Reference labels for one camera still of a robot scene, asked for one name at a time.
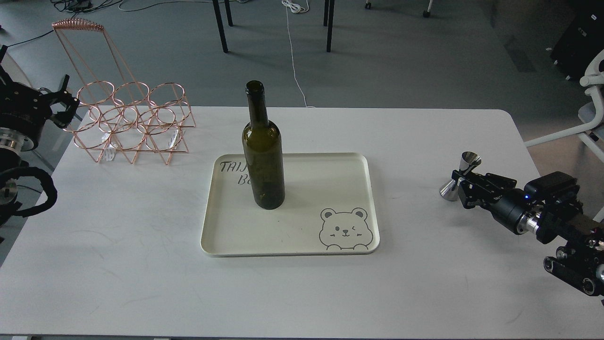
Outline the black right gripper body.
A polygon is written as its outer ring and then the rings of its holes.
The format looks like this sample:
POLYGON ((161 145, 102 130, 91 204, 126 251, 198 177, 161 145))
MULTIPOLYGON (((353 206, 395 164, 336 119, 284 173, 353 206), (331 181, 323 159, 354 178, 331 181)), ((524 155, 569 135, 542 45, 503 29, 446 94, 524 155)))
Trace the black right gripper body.
POLYGON ((526 192, 520 188, 495 192, 481 190, 478 196, 480 206, 490 211, 498 223, 516 235, 527 232, 521 220, 529 215, 533 205, 526 192))

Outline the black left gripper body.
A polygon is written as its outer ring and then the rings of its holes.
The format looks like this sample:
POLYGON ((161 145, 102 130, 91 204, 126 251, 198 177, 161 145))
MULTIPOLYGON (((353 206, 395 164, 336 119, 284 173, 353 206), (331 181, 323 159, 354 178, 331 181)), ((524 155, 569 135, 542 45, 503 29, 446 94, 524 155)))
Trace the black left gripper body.
POLYGON ((40 99, 42 93, 24 84, 12 82, 0 86, 0 122, 4 129, 21 133, 25 139, 23 151, 39 146, 48 117, 48 106, 40 99))

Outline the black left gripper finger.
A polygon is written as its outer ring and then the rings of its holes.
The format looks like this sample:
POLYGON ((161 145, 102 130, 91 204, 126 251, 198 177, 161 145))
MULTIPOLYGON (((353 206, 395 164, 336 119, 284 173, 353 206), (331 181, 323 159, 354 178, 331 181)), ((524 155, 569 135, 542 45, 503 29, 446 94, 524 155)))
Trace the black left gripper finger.
POLYGON ((65 129, 71 124, 80 105, 79 99, 67 90, 69 79, 69 75, 64 75, 59 89, 45 94, 45 104, 48 105, 50 110, 47 119, 51 120, 60 129, 65 129), (53 112, 51 107, 57 103, 63 106, 63 110, 53 112))

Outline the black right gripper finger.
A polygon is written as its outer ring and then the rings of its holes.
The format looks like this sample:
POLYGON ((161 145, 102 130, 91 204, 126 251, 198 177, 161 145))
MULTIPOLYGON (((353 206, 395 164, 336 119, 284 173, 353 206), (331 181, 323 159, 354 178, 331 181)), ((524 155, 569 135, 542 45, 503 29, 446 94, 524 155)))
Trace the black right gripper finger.
POLYGON ((517 181, 492 173, 485 175, 470 172, 465 177, 465 191, 468 192, 501 192, 516 187, 517 181))
MULTIPOLYGON (((457 170, 453 170, 452 175, 459 175, 457 170)), ((482 205, 482 192, 468 192, 465 191, 465 177, 462 179, 459 188, 459 198, 464 209, 472 209, 482 205)))

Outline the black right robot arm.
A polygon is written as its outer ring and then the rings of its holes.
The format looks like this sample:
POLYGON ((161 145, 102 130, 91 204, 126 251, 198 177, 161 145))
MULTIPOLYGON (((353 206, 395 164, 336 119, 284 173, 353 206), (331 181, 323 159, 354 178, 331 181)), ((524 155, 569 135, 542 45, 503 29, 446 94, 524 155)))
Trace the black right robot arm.
POLYGON ((515 235, 534 234, 546 245, 557 237, 566 241, 554 256, 545 257, 544 269, 585 295, 603 295, 603 224, 583 213, 577 179, 560 171, 529 181, 492 173, 452 172, 465 209, 481 207, 515 235))

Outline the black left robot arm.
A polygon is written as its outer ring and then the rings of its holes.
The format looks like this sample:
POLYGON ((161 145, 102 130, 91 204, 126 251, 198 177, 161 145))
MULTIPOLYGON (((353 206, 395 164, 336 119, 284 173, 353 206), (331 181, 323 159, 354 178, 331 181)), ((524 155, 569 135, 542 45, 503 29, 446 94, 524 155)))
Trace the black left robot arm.
POLYGON ((80 101, 68 90, 65 75, 57 91, 37 90, 13 80, 2 69, 0 86, 0 219, 4 225, 11 217, 30 217, 47 211, 58 200, 51 175, 29 165, 21 153, 33 151, 45 123, 67 128, 76 115, 80 101), (18 183, 22 177, 39 181, 47 200, 23 209, 18 201, 18 183))

